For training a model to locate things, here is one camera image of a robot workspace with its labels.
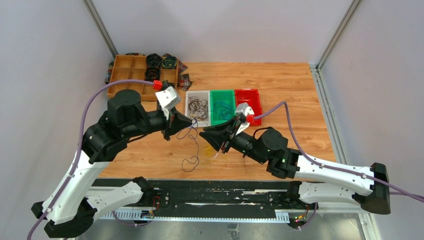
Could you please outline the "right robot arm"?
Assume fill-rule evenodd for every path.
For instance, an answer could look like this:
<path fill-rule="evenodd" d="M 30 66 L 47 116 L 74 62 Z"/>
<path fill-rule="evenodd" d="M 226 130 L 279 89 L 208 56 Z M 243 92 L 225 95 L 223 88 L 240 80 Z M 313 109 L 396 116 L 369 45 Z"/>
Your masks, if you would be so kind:
<path fill-rule="evenodd" d="M 373 214 L 391 213 L 385 165 L 361 167 L 315 158 L 289 148 L 288 139 L 273 127 L 261 130 L 259 137 L 243 132 L 241 121 L 234 116 L 225 123 L 204 127 L 199 135 L 218 152 L 225 154 L 234 149 L 266 164 L 266 171 L 272 176 L 291 179 L 285 195 L 291 208 L 297 209 L 304 203 L 341 202 Z"/>

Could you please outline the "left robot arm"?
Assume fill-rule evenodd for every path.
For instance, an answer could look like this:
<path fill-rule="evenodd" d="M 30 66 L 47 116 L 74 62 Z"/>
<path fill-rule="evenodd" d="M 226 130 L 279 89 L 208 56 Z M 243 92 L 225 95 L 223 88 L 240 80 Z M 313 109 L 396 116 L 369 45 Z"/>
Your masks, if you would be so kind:
<path fill-rule="evenodd" d="M 69 173 L 47 200 L 31 208 L 36 218 L 47 221 L 44 231 L 50 238 L 78 237 L 100 217 L 126 205 L 156 205 L 154 188 L 143 177 L 104 194 L 87 196 L 98 175 L 127 148 L 131 138 L 161 132 L 169 140 L 191 125 L 191 119 L 176 109 L 181 99 L 173 87 L 155 95 L 156 110 L 146 111 L 137 91 L 119 91 L 108 100 L 99 121 L 83 134 Z"/>

